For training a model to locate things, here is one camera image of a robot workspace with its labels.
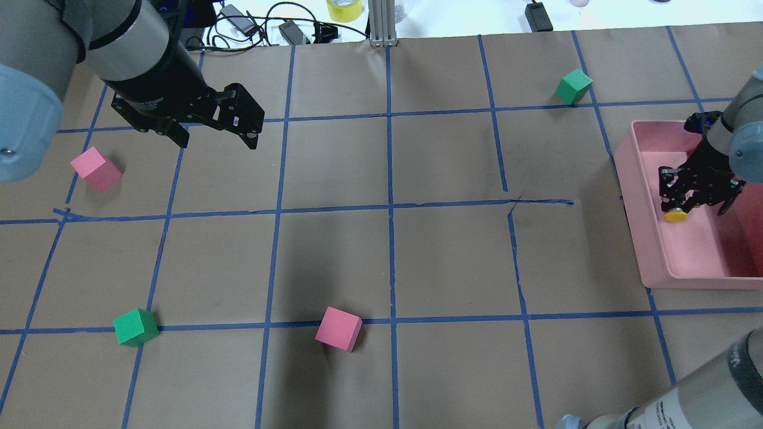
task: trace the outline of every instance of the pink plastic tray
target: pink plastic tray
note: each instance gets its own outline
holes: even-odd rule
[[[615,152],[644,286],[763,289],[763,185],[749,183],[734,206],[701,206],[679,224],[665,221],[658,168],[679,166],[700,137],[680,121],[635,121]]]

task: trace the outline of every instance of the black power adapter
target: black power adapter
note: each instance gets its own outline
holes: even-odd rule
[[[256,27],[252,20],[245,18],[244,14],[236,8],[236,6],[228,5],[220,10],[220,15],[223,15],[227,20],[245,36],[251,36]]]
[[[546,8],[543,6],[543,3],[535,2],[533,0],[532,3],[525,7],[525,16],[527,17],[527,22],[530,23],[530,30],[532,30],[533,33],[554,30],[554,26],[551,25],[549,14],[546,13]]]
[[[281,35],[290,45],[310,44],[310,39],[307,38],[307,35],[302,31],[302,29],[299,28],[297,23],[291,19],[279,25],[278,29],[281,31]]]

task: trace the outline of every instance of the yellow tape roll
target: yellow tape roll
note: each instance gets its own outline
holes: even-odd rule
[[[358,19],[363,12],[360,0],[326,0],[331,19],[337,22],[350,22]]]

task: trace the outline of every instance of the foam block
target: foam block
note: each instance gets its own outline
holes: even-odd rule
[[[79,177],[98,191],[106,189],[122,177],[122,172],[94,147],[76,157],[71,164]]]
[[[114,319],[117,342],[123,346],[138,347],[159,335],[153,313],[136,308]]]
[[[324,319],[320,322],[315,339],[346,352],[352,352],[358,339],[363,320],[334,307],[326,308]]]
[[[578,102],[594,81],[580,69],[575,69],[563,77],[556,87],[556,95],[568,105]]]

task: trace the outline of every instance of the blue tape line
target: blue tape line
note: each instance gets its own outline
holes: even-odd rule
[[[585,65],[585,58],[583,58],[583,50],[580,48],[580,42],[578,42],[578,34],[573,30],[570,32],[572,35],[572,42],[575,44],[575,50],[578,52],[578,59],[580,60],[580,67],[583,70],[583,73],[588,75],[588,68]],[[596,92],[594,91],[594,88],[591,87],[588,90],[591,94],[591,101],[594,105],[594,113],[596,114],[596,122],[599,124],[599,131],[601,131],[601,136],[604,139],[604,147],[607,148],[607,153],[610,156],[610,160],[612,161],[612,168],[615,168],[614,163],[614,155],[612,152],[612,147],[610,145],[610,139],[607,136],[607,130],[604,128],[604,121],[601,119],[601,111],[599,110],[599,105],[596,99]]]
[[[675,55],[678,57],[678,62],[681,63],[681,68],[684,70],[684,76],[686,76],[686,81],[689,83],[691,94],[694,95],[694,101],[697,103],[697,107],[700,108],[700,111],[704,112],[705,107],[702,105],[702,101],[700,101],[700,95],[697,93],[697,88],[694,87],[694,81],[691,80],[691,75],[689,74],[689,69],[686,67],[686,63],[684,62],[684,57],[681,55],[681,50],[678,49],[678,44],[675,41],[673,30],[669,25],[665,26],[665,30],[668,32],[668,37],[670,37],[670,43],[673,45],[673,50],[675,51]]]
[[[400,389],[398,384],[398,298],[395,293],[394,272],[394,187],[392,168],[392,55],[390,47],[385,48],[385,77],[387,83],[387,200],[389,210],[389,315],[391,341],[392,377],[392,427],[400,428]]]
[[[129,131],[134,130],[132,127],[94,127],[94,128],[68,128],[65,130],[58,130],[58,134],[74,134],[74,133],[87,133],[92,131],[98,133],[101,131]]]
[[[490,100],[490,116],[493,120],[493,138],[495,139],[495,150],[498,156],[498,170],[501,174],[501,186],[504,187],[504,192],[509,192],[508,184],[506,183],[506,169],[504,166],[504,153],[501,150],[501,134],[498,132],[498,117],[495,114],[495,98],[493,97],[493,84],[490,80],[490,69],[488,68],[488,56],[485,55],[485,45],[482,43],[482,35],[477,35],[477,42],[479,43],[479,53],[482,56],[482,68],[485,70],[485,81],[488,84],[488,99]]]
[[[199,56],[198,66],[201,69],[204,64],[204,53]],[[159,249],[156,251],[156,262],[153,267],[153,273],[151,275],[151,285],[148,291],[148,298],[146,299],[146,311],[151,311],[153,306],[153,296],[156,292],[156,281],[159,278],[159,268],[162,263],[162,256],[164,254],[164,245],[167,239],[167,233],[169,232],[169,222],[172,220],[172,205],[175,203],[175,191],[177,190],[178,180],[180,177],[180,167],[183,162],[184,149],[178,151],[178,159],[175,163],[175,172],[172,174],[172,185],[169,189],[169,198],[167,199],[167,210],[164,215],[164,226],[162,228],[162,238],[159,241]],[[138,347],[138,351],[135,355],[135,365],[133,367],[133,375],[130,378],[130,388],[127,390],[127,401],[124,404],[124,414],[122,416],[122,429],[127,429],[127,423],[130,421],[130,412],[132,411],[133,396],[135,393],[135,384],[138,378],[138,371],[140,371],[140,360],[143,356],[143,346]]]
[[[32,325],[34,311],[37,310],[37,302],[40,300],[40,294],[43,291],[45,278],[47,278],[48,269],[50,269],[50,261],[53,260],[53,255],[56,253],[56,247],[58,246],[58,242],[61,238],[61,233],[63,232],[64,225],[66,225],[66,222],[61,222],[58,224],[58,231],[56,231],[56,236],[53,238],[53,244],[50,245],[50,252],[48,252],[47,259],[45,259],[45,265],[43,266],[43,271],[40,274],[40,281],[37,282],[37,288],[34,290],[32,305],[29,307],[29,312],[27,313],[27,321],[24,324],[24,330],[21,332],[21,338],[18,340],[16,354],[13,356],[13,362],[11,363],[11,368],[8,371],[8,378],[5,379],[5,386],[2,390],[2,396],[0,396],[0,414],[2,414],[2,410],[5,407],[5,400],[8,398],[8,390],[11,388],[11,382],[13,381],[13,376],[16,373],[18,359],[21,356],[21,350],[24,348],[24,343],[27,340],[27,332]]]
[[[527,313],[527,302],[522,292],[522,278],[520,275],[519,257],[517,255],[517,232],[514,229],[514,215],[509,213],[507,216],[509,224],[509,237],[511,239],[511,253],[514,263],[514,275],[517,279],[517,294],[520,298],[520,309],[522,311],[522,322],[524,323],[525,346],[527,348],[527,362],[530,366],[530,384],[533,387],[533,401],[535,403],[535,417],[538,426],[543,429],[543,409],[540,403],[540,389],[538,388],[538,375],[535,367],[535,352],[533,351],[533,337],[530,333],[530,317]]]
[[[657,310],[660,316],[688,316],[708,314],[756,314],[763,313],[763,307],[729,307],[729,308],[685,308]],[[654,315],[651,310],[634,311],[592,311],[582,313],[538,313],[538,314],[479,314],[469,316],[420,316],[395,318],[395,324],[424,324],[424,323],[465,323],[481,321],[521,321],[527,317],[531,321],[544,320],[575,320],[575,319],[605,319],[605,318],[650,318]],[[391,324],[391,318],[363,319],[363,324]],[[281,321],[271,322],[271,328],[316,327],[320,321]],[[227,329],[259,329],[264,328],[264,322],[221,323],[221,324],[180,324],[160,325],[160,331],[220,331]],[[114,332],[113,327],[33,327],[25,329],[0,329],[0,335],[27,334],[75,334],[80,332]]]
[[[82,332],[96,334],[103,332],[114,332],[113,326],[93,326],[93,327],[32,327],[29,334],[80,334]]]
[[[744,314],[763,313],[763,307],[728,307],[728,308],[687,308],[675,310],[657,310],[661,316],[687,316],[693,314]]]
[[[563,204],[563,205],[574,205],[575,201],[569,200],[569,199],[534,199],[534,200],[523,200],[523,199],[494,199],[494,200],[475,200],[475,201],[455,201],[455,202],[422,202],[422,203],[416,203],[416,202],[408,202],[408,203],[400,203],[395,204],[395,208],[425,208],[425,207],[462,207],[462,206],[473,206],[473,205],[506,205],[506,204],[512,204],[512,203],[520,203],[520,204]]]
[[[305,122],[305,121],[332,121],[334,119],[368,119],[384,117],[384,114],[366,113],[360,115],[328,115],[328,116],[304,116],[299,118],[289,118],[289,122]]]
[[[66,217],[67,222],[132,222],[132,221],[158,221],[166,218],[164,214],[150,214],[146,216],[84,216],[82,214],[72,213],[71,211],[54,208],[53,213]]]
[[[598,103],[598,104],[599,104],[599,107],[616,107],[616,106],[643,106],[643,105],[690,105],[693,103],[695,103],[694,100],[657,100],[653,102],[608,102],[608,103]]]
[[[428,316],[420,318],[398,318],[399,324],[419,323],[465,323],[484,321],[521,321],[525,316],[521,314],[487,314],[482,316]]]
[[[14,219],[10,221],[0,221],[0,225],[26,225],[26,224],[57,224],[58,219]]]
[[[574,205],[574,200],[551,198],[551,199],[496,199],[496,200],[474,200],[474,201],[455,201],[455,202],[424,202],[424,203],[399,203],[394,204],[394,208],[426,208],[426,207],[459,207],[473,205],[505,205],[511,203],[520,204],[563,204]],[[294,213],[323,213],[327,211],[368,211],[368,210],[388,210],[389,205],[340,205],[333,207],[308,207],[308,208],[282,208],[281,214]],[[131,221],[157,221],[165,219],[165,214],[149,214],[145,216],[114,216],[114,217],[94,217],[81,214],[73,214],[68,211],[54,208],[53,212],[58,215],[65,215],[67,222],[131,222]],[[256,211],[207,211],[198,213],[172,213],[171,219],[175,218],[206,218],[213,216],[250,216],[250,215],[274,215],[277,209],[265,209]],[[30,224],[30,223],[56,223],[57,219],[29,219],[21,221],[0,221],[0,224]]]
[[[387,210],[387,205],[341,205],[336,207],[284,208],[281,213],[323,213],[326,211]]]
[[[284,172],[286,170],[286,143],[288,140],[289,112],[291,110],[291,86],[294,82],[295,46],[291,45],[288,64],[288,81],[286,85],[286,108],[284,111],[284,131],[281,142],[281,171],[278,174],[278,200],[275,206],[275,223],[273,226],[273,245],[270,253],[270,277],[268,280],[268,301],[265,307],[265,327],[262,333],[262,355],[259,360],[259,384],[257,386],[257,408],[255,413],[255,428],[262,427],[262,402],[265,396],[265,375],[268,362],[268,347],[270,339],[270,319],[273,311],[273,291],[275,289],[275,260],[278,256],[278,236],[281,229],[281,207],[284,194]]]
[[[180,176],[180,166],[183,162],[183,153],[185,151],[180,149],[178,151],[178,159],[175,163],[175,173],[172,176],[172,188],[169,190],[169,199],[167,201],[167,211],[164,215],[164,227],[162,228],[162,238],[159,240],[159,248],[156,251],[156,262],[153,265],[153,273],[151,275],[151,286],[148,291],[148,298],[146,299],[146,311],[151,311],[153,307],[153,296],[156,292],[156,282],[159,279],[159,270],[162,266],[162,256],[164,256],[164,246],[167,241],[167,234],[169,233],[169,222],[171,221],[172,204],[175,201],[175,190],[178,185],[178,178]]]
[[[133,407],[133,396],[135,395],[135,385],[138,380],[138,371],[140,371],[140,358],[143,356],[143,346],[138,346],[135,353],[135,363],[133,364],[133,375],[130,377],[130,388],[127,390],[127,401],[124,403],[124,414],[122,415],[121,429],[127,429],[127,423],[130,421],[130,411]]]
[[[460,108],[452,110],[424,110],[424,111],[391,111],[387,116],[433,116],[433,115],[463,115],[467,113],[487,113],[489,108]]]
[[[591,313],[544,313],[528,314],[531,321],[564,319],[650,318],[651,311],[595,311]]]
[[[265,324],[262,322],[252,323],[218,323],[218,324],[171,324],[159,326],[159,332],[177,332],[177,331],[223,331],[236,329],[262,329]]]
[[[86,133],[90,131],[89,128],[69,128],[65,130],[56,131],[57,134],[74,134],[74,133]]]
[[[106,84],[103,84],[103,89],[101,90],[101,97],[98,99],[98,105],[95,106],[95,113],[93,113],[93,119],[90,121],[90,128],[88,129],[88,135],[85,137],[85,144],[82,146],[82,151],[80,153],[84,153],[88,146],[90,146],[90,139],[93,137],[93,130],[95,129],[95,122],[98,120],[98,114],[101,112],[101,106],[103,106],[103,99],[106,96]],[[74,187],[77,185],[77,178],[79,175],[77,173],[74,173],[74,177],[72,177],[72,183],[69,185],[69,193],[66,194],[66,204],[69,204],[72,201],[72,195],[74,195]]]
[[[172,213],[171,218],[209,218],[213,216],[250,216],[250,215],[274,215],[275,209],[255,211],[206,211],[200,213]]]
[[[662,357],[665,359],[665,368],[668,371],[668,379],[670,384],[675,384],[675,372],[673,371],[673,362],[670,359],[670,352],[668,351],[668,342],[665,340],[665,333],[662,331],[662,322],[660,321],[660,315],[657,311],[657,304],[655,303],[655,297],[652,295],[652,290],[646,288],[646,297],[649,299],[649,307],[652,309],[652,317],[655,320],[655,328],[657,329],[657,338],[660,341],[660,348],[662,349]]]
[[[594,105],[590,103],[582,103],[579,105],[537,105],[537,106],[514,106],[514,107],[500,107],[495,108],[496,111],[519,111],[519,110],[552,110],[555,108],[580,108],[580,107],[594,107]]]

